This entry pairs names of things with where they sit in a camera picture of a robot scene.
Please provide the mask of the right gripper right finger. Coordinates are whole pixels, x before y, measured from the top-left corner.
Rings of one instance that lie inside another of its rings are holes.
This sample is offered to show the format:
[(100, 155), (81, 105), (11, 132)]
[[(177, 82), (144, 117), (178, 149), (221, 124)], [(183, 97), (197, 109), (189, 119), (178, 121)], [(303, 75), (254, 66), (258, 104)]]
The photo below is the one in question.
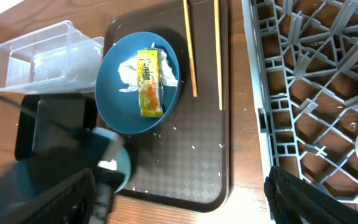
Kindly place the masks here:
[(358, 212), (293, 174), (273, 166), (264, 192), (276, 223), (358, 223)]

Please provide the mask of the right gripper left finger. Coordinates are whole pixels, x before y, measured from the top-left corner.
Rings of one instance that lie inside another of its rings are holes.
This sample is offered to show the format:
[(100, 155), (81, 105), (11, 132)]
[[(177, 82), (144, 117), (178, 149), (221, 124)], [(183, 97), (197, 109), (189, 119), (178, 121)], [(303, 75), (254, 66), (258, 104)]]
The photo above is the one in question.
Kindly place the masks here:
[(0, 223), (89, 223), (96, 200), (90, 169), (83, 169), (27, 202), (3, 202)]

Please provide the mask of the light blue white bowl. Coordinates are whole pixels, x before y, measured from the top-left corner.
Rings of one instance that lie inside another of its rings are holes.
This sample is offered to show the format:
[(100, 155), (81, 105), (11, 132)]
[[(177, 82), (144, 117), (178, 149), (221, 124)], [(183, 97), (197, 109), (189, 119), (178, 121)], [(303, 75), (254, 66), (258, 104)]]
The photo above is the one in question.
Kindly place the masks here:
[[(110, 131), (108, 129), (104, 129), (104, 128), (94, 128), (92, 130), (92, 133), (104, 137), (104, 135), (107, 135), (108, 133), (115, 133), (115, 132)], [(116, 187), (116, 189), (114, 191), (115, 194), (120, 192), (126, 186), (126, 184), (129, 181), (129, 178), (131, 176), (131, 171), (132, 171), (131, 159), (130, 159), (129, 154), (124, 146), (119, 151), (116, 159), (117, 159), (117, 171), (114, 171), (114, 172), (123, 174), (124, 178), (123, 178), (122, 183)]]

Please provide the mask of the yellow green snack wrapper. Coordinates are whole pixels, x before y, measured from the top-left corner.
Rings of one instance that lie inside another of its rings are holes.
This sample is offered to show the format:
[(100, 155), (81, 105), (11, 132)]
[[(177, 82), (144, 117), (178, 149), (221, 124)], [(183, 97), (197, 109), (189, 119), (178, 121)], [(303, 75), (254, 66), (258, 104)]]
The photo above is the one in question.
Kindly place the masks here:
[(149, 118), (162, 117), (163, 109), (160, 103), (160, 73), (157, 50), (143, 49), (137, 52), (136, 75), (140, 115)]

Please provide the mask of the white tissue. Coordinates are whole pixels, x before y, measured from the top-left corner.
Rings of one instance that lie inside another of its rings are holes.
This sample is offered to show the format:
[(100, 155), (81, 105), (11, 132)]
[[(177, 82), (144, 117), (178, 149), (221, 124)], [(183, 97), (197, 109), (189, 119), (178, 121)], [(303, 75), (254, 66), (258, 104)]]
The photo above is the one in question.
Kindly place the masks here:
[[(178, 80), (173, 74), (173, 64), (168, 61), (166, 51), (161, 48), (157, 48), (154, 43), (150, 46), (150, 49), (158, 51), (158, 63), (160, 66), (159, 71), (162, 85), (177, 87)], [(119, 65), (118, 72), (121, 81), (124, 84), (129, 85), (127, 88), (120, 89), (120, 92), (129, 93), (138, 90), (136, 68), (137, 56), (131, 57)]]

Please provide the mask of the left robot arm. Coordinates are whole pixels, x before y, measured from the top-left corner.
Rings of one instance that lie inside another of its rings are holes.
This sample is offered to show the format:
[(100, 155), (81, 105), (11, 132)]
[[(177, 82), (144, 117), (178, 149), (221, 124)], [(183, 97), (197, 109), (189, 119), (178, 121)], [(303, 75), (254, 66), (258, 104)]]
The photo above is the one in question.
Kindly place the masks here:
[(127, 174), (124, 140), (104, 129), (67, 128), (74, 147), (55, 146), (0, 176), (0, 223), (106, 223)]

